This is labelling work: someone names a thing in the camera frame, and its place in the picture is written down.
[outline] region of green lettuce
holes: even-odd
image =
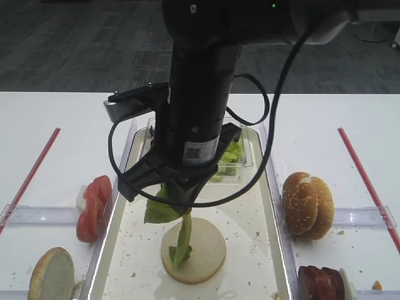
[[[161,184],[161,189],[156,195],[157,197],[168,199],[167,187]],[[181,217],[170,205],[160,203],[148,199],[146,204],[146,212],[144,213],[144,222],[161,224],[175,221]]]
[[[242,157],[242,149],[239,142],[232,142],[226,149],[224,155],[222,155],[220,164],[232,164],[238,163]],[[221,181],[224,176],[235,176],[236,168],[227,166],[218,166],[218,172],[211,178],[213,181]]]
[[[161,184],[161,189],[156,195],[157,197],[168,199],[168,191],[165,184]],[[190,258],[192,247],[189,245],[192,233],[192,217],[191,210],[187,210],[182,216],[178,214],[170,205],[148,199],[146,204],[146,212],[144,213],[144,222],[161,224],[175,221],[182,217],[182,227],[177,239],[177,247],[169,247],[169,257],[178,268],[185,260]]]
[[[174,263],[174,267],[178,268],[185,260],[190,258],[192,247],[189,245],[192,233],[192,217],[184,214],[182,217],[182,227],[177,239],[177,247],[169,247],[169,257]]]

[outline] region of bottom bun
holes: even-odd
[[[71,256],[61,247],[52,248],[33,270],[27,300],[70,300],[74,287]]]
[[[162,238],[161,259],[167,273],[186,284],[202,283],[210,279],[225,261],[225,239],[219,229],[205,219],[192,219],[190,258],[177,269],[169,257],[169,247],[176,246],[181,224],[176,224]]]

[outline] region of floor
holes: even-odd
[[[125,91],[167,81],[172,41],[160,1],[0,1],[0,91]],[[354,37],[347,27],[325,46],[306,46],[285,93],[400,94],[400,51]],[[237,73],[272,92],[290,46],[243,48]],[[234,93],[256,93],[235,82]]]

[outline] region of sliced tomato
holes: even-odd
[[[111,192],[111,182],[107,176],[98,177],[87,186],[83,194],[86,208],[76,225],[76,236],[80,241],[91,243],[97,239],[104,225],[104,208]]]
[[[106,206],[107,200],[110,198],[113,191],[110,179],[106,176],[97,177],[86,188],[87,191],[99,197],[100,201]]]
[[[85,211],[80,215],[76,224],[76,237],[81,242],[91,243],[97,238],[97,235],[93,232],[90,223],[91,221],[89,219],[89,214]]]

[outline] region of red stripe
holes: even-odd
[[[17,194],[15,195],[14,199],[12,200],[12,203],[10,207],[8,208],[8,211],[6,213],[6,216],[4,218],[4,224],[0,226],[0,234],[2,233],[6,221],[9,219],[10,215],[13,213],[15,207],[18,205],[19,200],[22,198],[23,194],[25,193],[26,189],[29,186],[29,183],[32,181],[33,176],[35,175],[36,171],[39,169],[39,166],[41,165],[43,159],[46,157],[47,153],[49,152],[51,146],[53,145],[54,141],[56,140],[58,134],[60,133],[61,129],[56,128],[54,132],[52,133],[49,141],[45,145],[45,147],[42,150],[42,153],[39,155],[37,158],[35,164],[33,165],[32,169],[30,170],[29,174],[26,176],[24,183],[22,186],[19,188]]]
[[[351,145],[347,134],[344,132],[343,128],[338,128],[337,131],[339,131],[339,134],[342,137],[342,140],[343,140],[344,144],[346,145],[346,148],[349,151],[349,154],[350,154],[352,160],[354,161],[354,163],[358,169],[358,172],[360,173],[362,180],[364,181],[364,184],[366,185],[366,187],[369,191],[369,194],[371,195],[372,199],[374,200],[375,205],[382,207],[383,204],[382,204],[377,192],[375,191],[373,184],[369,180],[367,172],[365,171],[363,165],[361,164],[361,161],[359,160],[359,158],[356,154],[356,151],[354,150],[353,146]],[[384,220],[386,222],[388,222],[388,217],[386,216],[386,212],[384,209],[381,209],[381,213],[382,213],[382,217],[384,218]],[[398,235],[396,229],[388,228],[387,230],[389,231],[389,234],[392,237],[392,240],[393,240],[394,244],[396,245],[397,250],[400,253],[400,238],[399,238],[399,235]]]

